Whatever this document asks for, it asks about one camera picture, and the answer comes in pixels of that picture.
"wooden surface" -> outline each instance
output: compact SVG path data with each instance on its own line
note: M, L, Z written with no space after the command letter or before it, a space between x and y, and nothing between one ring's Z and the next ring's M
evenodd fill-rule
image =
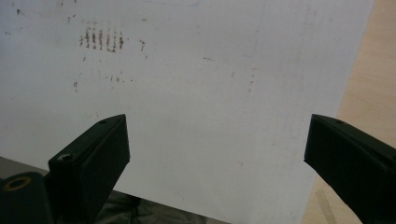
M338 118L396 147L396 1L376 0ZM302 223L361 223L317 179Z

